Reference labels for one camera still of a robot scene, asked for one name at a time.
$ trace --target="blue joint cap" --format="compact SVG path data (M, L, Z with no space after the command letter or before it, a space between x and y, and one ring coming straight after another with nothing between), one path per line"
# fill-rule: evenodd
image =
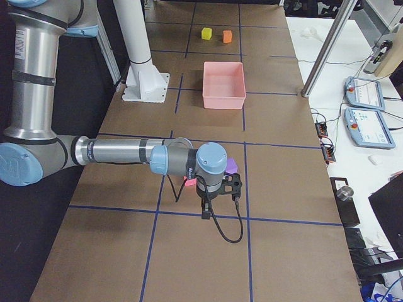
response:
M88 27L69 27L64 34L76 38L94 38L98 36L98 25Z
M34 8L35 6L45 3L47 0L8 0L12 6L18 8Z
M14 143L0 143L0 179L6 184L23 187L40 181L43 169L26 148Z
M168 173L168 149L166 146L155 146L151 151L151 172L166 175Z
M217 175L227 167L227 152L217 143L205 143L197 150L198 165L207 173Z

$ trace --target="white pillar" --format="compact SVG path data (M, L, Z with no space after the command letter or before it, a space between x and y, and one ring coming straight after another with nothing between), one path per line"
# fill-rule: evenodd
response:
M123 99L163 103L169 74L160 74L152 64L140 0L114 0L113 3L130 59Z

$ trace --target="pink plastic bin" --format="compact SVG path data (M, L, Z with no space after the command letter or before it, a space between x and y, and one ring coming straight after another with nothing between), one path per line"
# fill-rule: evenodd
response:
M242 109L246 98L240 62L204 62L203 101L207 109Z

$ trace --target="pink block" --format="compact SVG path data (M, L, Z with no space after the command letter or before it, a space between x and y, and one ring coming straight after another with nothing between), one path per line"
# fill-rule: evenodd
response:
M197 182L197 179L193 178L193 179L190 179L190 180L186 181L184 186L185 187L194 186L196 184L196 182Z

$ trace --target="white table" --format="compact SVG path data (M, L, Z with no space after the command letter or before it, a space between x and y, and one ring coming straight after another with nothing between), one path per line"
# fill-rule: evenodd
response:
M333 20L329 19L287 18L304 82L313 66L313 63L310 62L315 61L332 22ZM363 60L370 54L371 47L358 25L355 21L349 20L336 42L328 62L350 63ZM328 120L337 118L340 104L343 101L344 81L348 76L354 76L362 64L362 62L349 65L326 64L309 96L310 107L317 109ZM360 73L360 77L375 79L373 75L363 72ZM385 97L399 98L389 78L381 79L380 82ZM403 116L402 101L386 100L385 102L386 111ZM403 126L403 120L392 118L386 114L383 114L383 117L389 128ZM392 250L370 206L368 197L384 186L392 173L403 170L403 130L392 132L396 142L396 148L392 150L356 147L345 127L343 112L338 127L336 127L336 122L330 122L327 130L334 143L336 143L337 137L336 162L327 168L329 177L345 177L354 189L353 199L361 221L358 227L366 246ZM368 160L370 155L376 156L381 163L372 164Z

